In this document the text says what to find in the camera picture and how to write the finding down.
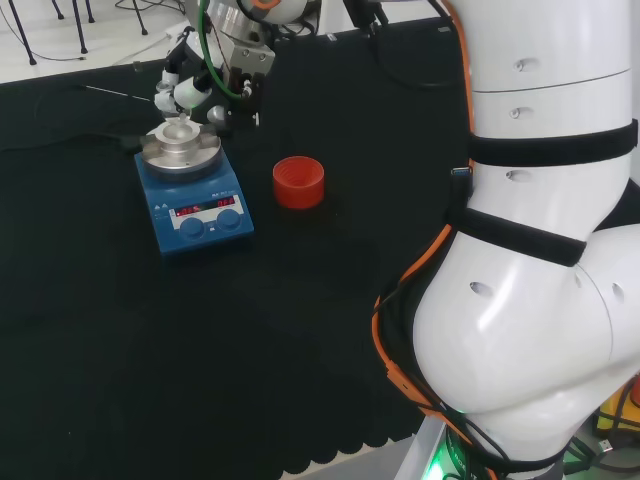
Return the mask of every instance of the red container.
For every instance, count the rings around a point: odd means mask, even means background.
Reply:
[[[273,191],[283,207],[315,207],[324,199],[324,168],[313,158],[285,158],[273,167]]]

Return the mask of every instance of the black strap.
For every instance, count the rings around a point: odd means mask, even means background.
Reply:
[[[554,465],[562,460],[571,443],[567,444],[560,452],[558,452],[554,456],[537,461],[507,461],[500,457],[496,457],[494,455],[483,452],[477,448],[469,448],[469,446],[464,442],[460,442],[460,444],[462,445],[465,454],[469,455],[469,457],[475,462],[496,472],[509,474],[535,472]]]
[[[471,208],[449,209],[445,220],[458,231],[483,242],[565,267],[576,265],[586,242],[494,217]]]
[[[471,134],[469,157],[496,167],[557,167],[622,157],[638,146],[638,121],[607,132],[555,138],[482,138]]]

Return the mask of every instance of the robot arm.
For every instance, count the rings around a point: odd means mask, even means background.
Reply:
[[[271,27],[298,18],[306,0],[211,0],[207,4],[203,44],[197,28],[198,2],[186,3],[187,17],[195,28],[187,27],[167,56],[155,104],[165,117],[189,113],[211,95],[212,88],[218,87],[230,105],[218,105],[207,114],[216,128],[256,126],[264,78],[275,59],[269,47]],[[182,65],[188,61],[201,71],[179,83]]]

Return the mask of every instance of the yellow object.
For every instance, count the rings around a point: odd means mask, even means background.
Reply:
[[[615,415],[616,410],[618,409],[618,403],[620,402],[620,397],[622,396],[621,388],[618,390],[613,396],[602,404],[600,407],[600,411],[602,413],[607,413],[609,415]],[[624,404],[622,409],[622,418],[625,420],[630,420],[632,422],[640,423],[640,408],[636,407],[631,401],[631,396],[627,397],[627,401]],[[608,432],[613,428],[613,420],[609,420],[606,418],[598,418],[598,423],[596,425],[597,432],[600,434],[608,434]],[[625,425],[624,423],[619,423],[618,428],[623,430],[628,430],[632,432],[640,432],[640,428],[634,427],[632,425]]]

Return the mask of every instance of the green cable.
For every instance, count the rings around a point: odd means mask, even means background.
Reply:
[[[205,0],[200,0],[200,13],[198,15],[198,36],[200,37],[200,48],[202,48],[202,56],[204,57],[204,61],[209,68],[209,72],[211,73],[213,80],[216,82],[216,85],[218,85],[218,88],[220,88],[220,90],[222,90],[222,92],[232,100],[242,100],[242,95],[233,93],[227,88],[222,80],[220,80],[216,69],[213,67],[213,63],[211,62],[211,54],[209,53],[209,46],[207,45],[207,37],[204,33],[204,14],[206,4],[207,2]]]

